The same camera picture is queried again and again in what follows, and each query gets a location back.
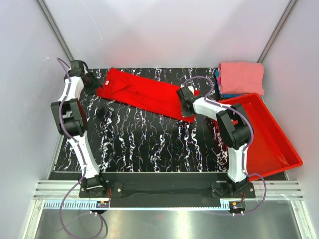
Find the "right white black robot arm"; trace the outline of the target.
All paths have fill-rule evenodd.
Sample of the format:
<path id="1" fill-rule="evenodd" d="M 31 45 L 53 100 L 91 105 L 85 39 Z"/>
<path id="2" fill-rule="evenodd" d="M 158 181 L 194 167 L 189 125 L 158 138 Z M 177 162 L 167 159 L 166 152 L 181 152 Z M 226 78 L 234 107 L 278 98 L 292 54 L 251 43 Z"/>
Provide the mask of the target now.
<path id="1" fill-rule="evenodd" d="M 182 86 L 176 91 L 182 116 L 203 115 L 217 121 L 222 141 L 228 150 L 226 182 L 212 187 L 218 196 L 241 191 L 248 185 L 247 153 L 254 138 L 254 131 L 241 104 L 218 103 L 206 97 L 196 96 L 193 87 Z"/>

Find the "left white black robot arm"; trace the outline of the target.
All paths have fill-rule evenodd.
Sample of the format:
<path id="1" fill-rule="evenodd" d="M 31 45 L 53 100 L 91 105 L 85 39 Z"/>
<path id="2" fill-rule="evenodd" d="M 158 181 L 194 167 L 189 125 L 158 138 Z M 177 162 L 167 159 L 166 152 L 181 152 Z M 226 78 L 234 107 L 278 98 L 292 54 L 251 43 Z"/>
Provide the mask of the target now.
<path id="1" fill-rule="evenodd" d="M 51 112 L 58 132 L 67 138 L 80 165 L 79 196 L 102 197 L 107 193 L 106 180 L 93 156 L 88 140 L 88 121 L 80 104 L 82 92 L 93 95 L 102 84 L 84 61 L 73 60 L 68 64 L 59 57 L 57 61 L 65 71 L 64 89 L 61 97 L 51 103 Z"/>

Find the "red t shirt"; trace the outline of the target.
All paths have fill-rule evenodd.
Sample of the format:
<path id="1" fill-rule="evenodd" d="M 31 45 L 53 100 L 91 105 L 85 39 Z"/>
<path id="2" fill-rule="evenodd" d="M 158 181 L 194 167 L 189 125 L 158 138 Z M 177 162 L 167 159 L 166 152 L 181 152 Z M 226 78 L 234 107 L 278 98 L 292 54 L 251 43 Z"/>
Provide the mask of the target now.
<path id="1" fill-rule="evenodd" d="M 125 103 L 151 113 L 193 123 L 195 117 L 183 117 L 177 95 L 180 87 L 167 82 L 136 76 L 111 68 L 96 95 Z"/>

